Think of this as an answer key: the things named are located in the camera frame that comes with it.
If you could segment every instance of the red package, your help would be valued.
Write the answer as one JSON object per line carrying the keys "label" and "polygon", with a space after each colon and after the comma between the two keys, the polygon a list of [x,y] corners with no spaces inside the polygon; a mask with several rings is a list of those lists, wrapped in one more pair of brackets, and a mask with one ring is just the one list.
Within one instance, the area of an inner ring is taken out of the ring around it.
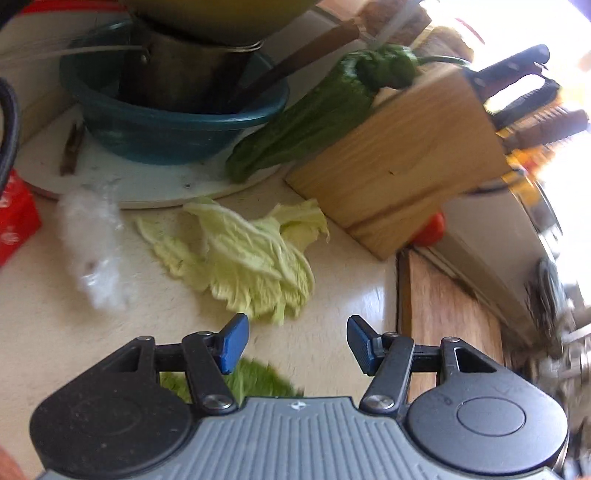
{"label": "red package", "polygon": [[0,198],[0,267],[40,226],[33,196],[13,170]]}

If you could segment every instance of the poblano pepper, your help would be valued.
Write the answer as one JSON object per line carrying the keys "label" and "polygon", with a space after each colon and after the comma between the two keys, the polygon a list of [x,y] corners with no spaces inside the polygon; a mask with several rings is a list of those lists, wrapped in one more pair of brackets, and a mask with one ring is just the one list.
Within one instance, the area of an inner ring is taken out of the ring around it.
{"label": "poblano pepper", "polygon": [[327,147],[361,124],[382,87],[405,88],[417,75],[413,52],[384,45],[345,55],[299,102],[239,142],[226,162],[232,181]]}

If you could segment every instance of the cream countertop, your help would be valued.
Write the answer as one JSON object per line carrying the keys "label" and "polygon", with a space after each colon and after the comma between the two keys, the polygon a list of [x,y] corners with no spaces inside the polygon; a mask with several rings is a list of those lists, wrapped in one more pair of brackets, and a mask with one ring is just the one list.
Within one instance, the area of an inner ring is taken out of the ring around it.
{"label": "cream countertop", "polygon": [[[253,219],[278,202],[298,201],[276,175],[220,202]],[[176,343],[197,330],[217,331],[232,317],[209,293],[196,294],[170,278],[133,228],[124,233],[123,251],[138,297],[125,315],[94,312],[66,273],[55,202],[38,198],[37,206],[42,229],[0,270],[0,445],[31,477],[41,464],[28,422],[46,396],[138,335]],[[178,209],[125,212],[128,226],[135,215],[169,224],[180,218]],[[395,328],[395,264],[377,261],[332,223],[330,233],[328,244],[320,239],[306,251],[316,291],[301,316],[282,327],[251,325],[245,354],[272,363],[307,395],[358,401],[369,379],[347,347],[345,324],[359,314],[379,332]]]}

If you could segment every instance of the plastic bag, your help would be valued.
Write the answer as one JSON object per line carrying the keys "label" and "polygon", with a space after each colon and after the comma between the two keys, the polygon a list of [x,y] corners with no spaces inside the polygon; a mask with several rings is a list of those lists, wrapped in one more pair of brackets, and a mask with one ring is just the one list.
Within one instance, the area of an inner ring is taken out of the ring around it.
{"label": "plastic bag", "polygon": [[121,312],[131,302],[131,283],[122,274],[119,235],[123,221],[114,199],[116,182],[82,186],[57,204],[60,238],[68,270],[92,306]]}

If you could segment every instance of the blue plastic bowl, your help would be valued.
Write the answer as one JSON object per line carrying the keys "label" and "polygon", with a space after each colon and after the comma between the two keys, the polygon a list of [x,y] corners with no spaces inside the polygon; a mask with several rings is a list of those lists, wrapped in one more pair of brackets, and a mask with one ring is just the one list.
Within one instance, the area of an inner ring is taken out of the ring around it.
{"label": "blue plastic bowl", "polygon": [[[129,42],[130,22],[94,30],[72,46],[119,45]],[[240,113],[201,115],[175,113],[117,100],[124,52],[107,51],[66,56],[60,81],[82,105],[90,133],[108,150],[142,163],[176,165],[203,161],[227,147],[249,127],[267,123],[283,110],[289,96],[286,81],[278,82]],[[241,83],[248,84],[272,67],[255,53]]]}

